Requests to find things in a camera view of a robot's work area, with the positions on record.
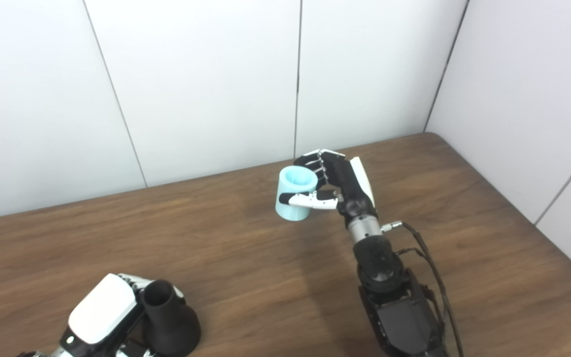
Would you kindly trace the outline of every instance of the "wall seam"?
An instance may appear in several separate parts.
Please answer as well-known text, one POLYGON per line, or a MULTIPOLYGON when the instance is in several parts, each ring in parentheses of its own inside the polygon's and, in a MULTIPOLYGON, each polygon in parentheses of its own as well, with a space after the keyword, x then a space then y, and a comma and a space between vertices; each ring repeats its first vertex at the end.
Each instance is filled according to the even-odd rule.
POLYGON ((100 42, 98 41, 98 36, 96 34, 96 29, 94 28, 94 24, 91 22, 91 16, 89 16, 89 10, 85 0, 81 0, 83 6, 85 7, 85 13, 88 16, 89 26, 91 26, 91 31, 94 34, 94 39, 96 39, 96 45, 98 46, 98 51, 100 52, 100 57, 103 59, 103 65, 105 66, 105 72, 107 72, 107 78, 109 79, 109 84, 112 86, 112 91, 114 93, 114 99, 116 99, 116 104, 118 104, 118 110, 120 111, 120 117, 122 118, 122 122, 127 130, 127 136, 129 137, 129 142, 131 143, 131 149, 133 149, 133 154, 136 157, 136 163, 138 163, 138 169, 140 169, 140 174, 142 175, 142 180, 145 183, 145 187, 149 187, 147 185, 147 179, 145 178, 145 172, 142 170, 142 165, 140 164, 140 158, 138 157, 138 152, 136 151, 136 145, 133 144, 133 138, 131 137, 131 131, 129 131, 129 126, 127 125, 127 120, 125 120, 125 115, 122 111, 122 106, 120 105, 120 100, 118 99, 118 94, 116 93, 116 88, 114 86, 114 81, 112 80, 112 76, 109 73, 109 68, 107 67, 107 61, 105 60, 105 55, 103 54, 103 49, 100 47, 100 42))
POLYGON ((442 77, 440 77, 440 83, 438 83, 438 88, 435 90, 435 96, 433 97, 433 102, 431 103, 431 109, 429 109, 429 114, 426 116, 426 122, 424 123, 424 129, 422 133, 426 133, 426 127, 431 119, 431 114, 433 113, 433 108, 435 107, 435 101, 438 99, 440 94, 440 88, 442 87, 442 82, 444 81, 444 75, 446 75, 446 70, 449 68, 449 61, 451 61, 451 55, 453 55, 453 49, 457 43, 457 37, 459 36, 459 31, 462 29, 462 23, 464 22, 464 17, 466 16, 466 10, 468 9, 468 3, 470 0, 466 0, 466 5, 464 5, 464 11, 462 11, 462 18, 459 19, 459 25, 457 26, 457 32, 455 33, 455 38, 453 38, 453 43, 451 44, 451 50, 449 51, 449 56, 446 59, 446 64, 444 65, 444 70, 442 70, 442 77))

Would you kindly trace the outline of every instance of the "robotic arm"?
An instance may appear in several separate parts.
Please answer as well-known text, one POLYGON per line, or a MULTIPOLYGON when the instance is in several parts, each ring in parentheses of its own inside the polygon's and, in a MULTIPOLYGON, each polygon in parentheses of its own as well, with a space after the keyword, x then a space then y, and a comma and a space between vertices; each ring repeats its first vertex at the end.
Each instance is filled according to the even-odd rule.
POLYGON ((74 308, 59 347, 49 357, 185 357, 200 335, 197 315, 166 280, 107 274, 74 308), (144 343, 129 338, 140 323, 144 343))
POLYGON ((434 269, 446 312, 454 326, 459 355, 463 357, 453 312, 426 245, 409 225, 402 222, 379 224, 369 179, 360 159, 347 161, 343 154, 321 149, 304 154, 294 164, 317 174, 317 190, 311 194, 284 193, 279 196, 279 202, 306 208, 336 208, 344 217, 345 227, 354 242, 360 298, 382 350, 389 357, 449 357, 444 345, 444 319, 435 294, 417 281, 399 257, 407 251, 415 251, 434 269), (320 190, 325 185, 339 188, 340 193, 320 190), (412 231, 422 250, 392 250, 383 231, 400 226, 412 231))

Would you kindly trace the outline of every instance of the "black cable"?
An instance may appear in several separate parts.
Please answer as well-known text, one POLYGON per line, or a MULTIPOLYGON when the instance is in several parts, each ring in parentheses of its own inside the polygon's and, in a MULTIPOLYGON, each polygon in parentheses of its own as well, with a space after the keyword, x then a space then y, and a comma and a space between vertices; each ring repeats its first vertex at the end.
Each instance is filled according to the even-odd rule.
POLYGON ((411 235, 413 235, 413 238, 415 239, 417 244, 420 246, 420 248, 422 249, 422 253, 424 253, 424 254, 422 255, 422 254, 418 253, 418 249, 415 249, 415 248, 403 249, 403 250, 410 251, 410 250, 415 249, 414 251, 418 255, 420 255, 422 258, 424 258, 424 260, 426 260, 426 262, 428 262, 429 266, 431 266, 431 271, 433 271, 433 276, 435 276, 435 280, 438 283, 438 287, 440 288, 440 294, 442 296, 442 303, 444 303, 444 308, 449 313, 449 318, 451 319, 451 328, 453 329, 453 334, 455 335, 455 343, 457 344, 457 354, 459 355, 459 357, 464 357, 464 348, 462 347, 462 339, 459 336, 459 330, 457 329, 457 322, 455 320, 455 316, 453 315, 453 308, 451 308, 451 303, 449 302, 449 297, 446 294, 446 287, 444 286, 444 282, 442 281, 442 277, 440 276, 440 272, 438 271, 438 268, 435 267, 435 262, 433 261, 433 258, 431 257, 431 253, 429 253, 429 248, 426 246, 424 239, 422 239, 422 235, 420 235, 419 232, 417 232, 415 229, 413 229, 413 227, 411 227, 410 225, 408 225, 405 222, 402 223, 402 226, 404 228, 406 228, 406 230, 411 232, 411 235))

